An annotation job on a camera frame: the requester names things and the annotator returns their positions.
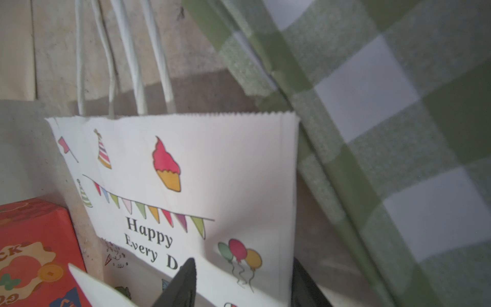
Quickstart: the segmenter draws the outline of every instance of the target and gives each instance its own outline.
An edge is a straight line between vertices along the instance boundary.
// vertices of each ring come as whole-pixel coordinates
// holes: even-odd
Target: balloon illustration
[[[250,269],[252,270],[252,277],[249,279],[249,287],[252,293],[254,293],[254,290],[252,290],[252,285],[250,282],[254,278],[254,274],[256,270],[263,265],[263,260],[261,259],[261,255],[258,252],[256,252],[253,249],[247,249],[247,255],[245,257],[245,261],[249,265]]]
[[[263,259],[261,259],[261,255],[253,249],[247,249],[245,245],[237,239],[230,239],[228,241],[228,245],[224,242],[219,242],[218,251],[220,251],[221,256],[232,265],[232,275],[234,275],[235,270],[233,262],[233,259],[235,257],[237,265],[242,269],[239,272],[239,277],[244,280],[242,285],[247,284],[247,280],[244,278],[244,276],[242,276],[242,273],[245,272],[246,269],[241,265],[241,261],[244,260],[248,264],[252,271],[252,277],[249,279],[249,287],[252,293],[254,293],[250,282],[252,281],[252,279],[254,279],[256,270],[263,265]],[[244,288],[242,285],[239,284],[240,278],[237,278],[237,284],[240,287]]]
[[[234,255],[230,251],[228,245],[226,245],[224,242],[218,243],[218,251],[221,253],[221,256],[223,258],[225,258],[228,262],[232,263],[232,259],[234,258]]]
[[[244,244],[237,239],[230,239],[228,241],[228,246],[232,254],[237,258],[237,262],[241,262],[241,260],[245,259],[247,256],[247,250]]]
[[[237,239],[230,239],[228,240],[228,247],[230,248],[230,251],[232,254],[235,256],[237,259],[237,265],[242,269],[242,271],[239,272],[239,276],[242,277],[244,280],[243,284],[247,283],[247,280],[242,276],[242,273],[246,271],[244,267],[241,265],[241,260],[244,260],[245,257],[247,256],[247,250],[244,244],[242,244],[241,241]]]
[[[234,259],[234,255],[230,251],[230,248],[224,242],[220,242],[220,243],[218,243],[218,251],[220,252],[221,256],[223,258],[225,258],[225,260],[227,260],[228,263],[230,263],[230,265],[232,266],[232,275],[234,275],[235,267],[234,267],[234,264],[232,263],[232,259]]]

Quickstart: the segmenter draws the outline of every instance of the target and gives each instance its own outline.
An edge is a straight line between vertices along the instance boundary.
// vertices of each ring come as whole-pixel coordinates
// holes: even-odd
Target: green checkered fabric
[[[491,6],[183,0],[387,306],[491,306]]]

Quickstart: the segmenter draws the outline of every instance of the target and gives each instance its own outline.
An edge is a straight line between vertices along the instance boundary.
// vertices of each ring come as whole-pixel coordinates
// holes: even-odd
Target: bag handle
[[[104,46],[106,53],[106,59],[108,61],[109,68],[109,117],[114,118],[114,96],[115,96],[115,78],[114,78],[114,64],[113,55],[109,48],[109,41],[102,25],[102,14],[100,6],[92,0],[92,10],[94,11],[94,17],[96,19],[97,29],[99,36]],[[172,92],[172,85],[170,83],[170,77],[165,60],[164,48],[160,40],[157,24],[153,16],[153,10],[150,4],[150,0],[140,0],[142,5],[143,14],[149,31],[150,40],[152,42],[152,48],[154,50],[155,59],[157,61],[157,68],[162,83],[162,90],[164,91],[164,97],[168,113],[175,113],[176,107],[174,103],[174,95]],[[123,47],[125,50],[128,65],[130,67],[131,78],[133,82],[133,92],[136,100],[136,109],[138,115],[148,115],[148,107],[145,98],[145,91],[143,87],[143,81],[141,79],[140,67],[135,52],[135,45],[131,36],[130,24],[128,20],[128,14],[124,7],[122,0],[111,0],[112,7],[116,15],[116,21],[118,23],[121,40],[123,41]],[[75,0],[76,11],[76,23],[77,23],[77,100],[79,106],[79,114],[85,116],[85,95],[84,95],[84,65],[83,65],[83,31],[82,31],[82,0]]]

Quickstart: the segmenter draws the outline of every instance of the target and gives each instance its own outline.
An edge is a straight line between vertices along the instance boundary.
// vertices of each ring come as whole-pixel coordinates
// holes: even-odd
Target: black object
[[[196,264],[189,258],[152,307],[194,307],[195,297]]]
[[[293,258],[292,307],[332,307],[296,258]]]
[[[152,307],[194,307],[196,264],[189,258]],[[300,262],[293,258],[292,307],[332,307]]]

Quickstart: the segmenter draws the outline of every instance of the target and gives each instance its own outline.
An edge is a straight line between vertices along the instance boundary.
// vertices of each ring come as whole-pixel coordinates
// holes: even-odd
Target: green balloon
[[[232,255],[232,252],[230,251],[228,245],[226,245],[224,242],[220,242],[218,243],[218,250],[220,251],[223,258],[225,258],[228,262],[232,262],[234,255]]]

